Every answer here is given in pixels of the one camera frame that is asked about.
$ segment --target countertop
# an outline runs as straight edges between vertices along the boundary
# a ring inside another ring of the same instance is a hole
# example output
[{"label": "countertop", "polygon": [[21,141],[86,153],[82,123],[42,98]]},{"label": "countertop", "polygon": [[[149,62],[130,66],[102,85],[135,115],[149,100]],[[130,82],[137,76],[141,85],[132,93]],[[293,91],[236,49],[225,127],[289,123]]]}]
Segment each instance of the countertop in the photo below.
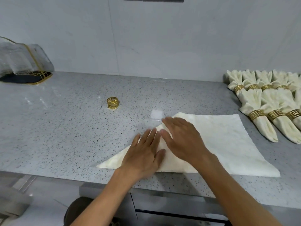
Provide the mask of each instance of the countertop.
[{"label": "countertop", "polygon": [[[107,183],[113,170],[96,165],[162,115],[239,114],[281,177],[233,177],[262,204],[301,209],[301,145],[278,130],[278,143],[266,140],[224,83],[55,72],[37,86],[0,83],[0,92],[0,171]],[[116,110],[107,108],[111,96]],[[199,174],[156,173],[134,187],[214,197]]]}]

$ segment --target napkin ring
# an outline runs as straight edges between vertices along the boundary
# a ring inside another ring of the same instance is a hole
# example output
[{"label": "napkin ring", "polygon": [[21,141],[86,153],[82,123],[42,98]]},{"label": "napkin ring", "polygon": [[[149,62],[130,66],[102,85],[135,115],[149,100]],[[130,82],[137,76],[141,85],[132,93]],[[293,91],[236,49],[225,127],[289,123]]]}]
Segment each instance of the napkin ring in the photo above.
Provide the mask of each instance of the napkin ring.
[{"label": "napkin ring", "polygon": [[243,85],[237,85],[236,87],[234,87],[234,92],[236,93],[237,91],[241,90],[242,88],[244,88]]},{"label": "napkin ring", "polygon": [[288,116],[288,118],[290,118],[290,120],[293,120],[293,119],[301,116],[301,110],[294,109],[294,110],[288,112],[286,115]]},{"label": "napkin ring", "polygon": [[272,112],[269,112],[267,117],[272,121],[274,119],[276,119],[277,117],[280,117],[280,116],[284,116],[285,114],[279,110],[279,109],[276,109],[276,110],[273,110]]},{"label": "napkin ring", "polygon": [[257,117],[264,116],[264,113],[261,109],[254,110],[249,113],[249,117],[252,121],[254,121]]},{"label": "napkin ring", "polygon": [[264,91],[265,89],[273,89],[272,85],[270,84],[267,84],[267,85],[264,85],[263,87],[261,87],[262,91]]},{"label": "napkin ring", "polygon": [[247,91],[250,89],[259,89],[259,86],[257,84],[253,84],[248,87]]},{"label": "napkin ring", "polygon": [[119,101],[117,97],[110,97],[107,99],[109,108],[117,108],[119,106]]},{"label": "napkin ring", "polygon": [[278,88],[289,89],[288,86],[286,86],[286,85],[281,85],[281,86],[277,87],[276,89],[278,89]]}]

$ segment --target left hand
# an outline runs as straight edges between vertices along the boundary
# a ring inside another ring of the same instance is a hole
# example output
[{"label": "left hand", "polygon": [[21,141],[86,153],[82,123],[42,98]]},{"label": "left hand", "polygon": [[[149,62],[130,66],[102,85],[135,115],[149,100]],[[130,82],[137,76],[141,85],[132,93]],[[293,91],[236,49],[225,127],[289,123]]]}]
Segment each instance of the left hand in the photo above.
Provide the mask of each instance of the left hand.
[{"label": "left hand", "polygon": [[137,134],[123,158],[120,169],[126,170],[136,183],[140,179],[148,178],[159,168],[165,156],[165,149],[156,152],[160,141],[160,133],[156,128],[147,129],[140,141],[140,134]]}]

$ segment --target forearm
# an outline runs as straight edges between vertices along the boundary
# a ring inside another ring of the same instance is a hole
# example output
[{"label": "forearm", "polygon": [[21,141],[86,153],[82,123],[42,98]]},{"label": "forearm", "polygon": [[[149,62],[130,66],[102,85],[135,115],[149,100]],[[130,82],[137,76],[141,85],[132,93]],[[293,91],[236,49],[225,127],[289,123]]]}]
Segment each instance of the forearm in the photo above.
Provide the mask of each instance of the forearm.
[{"label": "forearm", "polygon": [[224,208],[233,226],[281,225],[227,173],[216,156],[207,161],[208,164],[196,166],[196,169]]},{"label": "forearm", "polygon": [[126,171],[115,170],[101,194],[81,213],[71,226],[108,226],[134,181]]}]

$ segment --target backsplash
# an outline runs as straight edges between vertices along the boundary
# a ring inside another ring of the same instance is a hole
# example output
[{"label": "backsplash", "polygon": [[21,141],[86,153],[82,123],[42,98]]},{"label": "backsplash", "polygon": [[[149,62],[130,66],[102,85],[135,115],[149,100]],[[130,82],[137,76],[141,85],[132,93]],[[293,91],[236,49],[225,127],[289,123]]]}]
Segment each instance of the backsplash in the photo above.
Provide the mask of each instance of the backsplash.
[{"label": "backsplash", "polygon": [[301,72],[301,0],[0,0],[0,35],[39,44],[57,71],[222,81]]}]

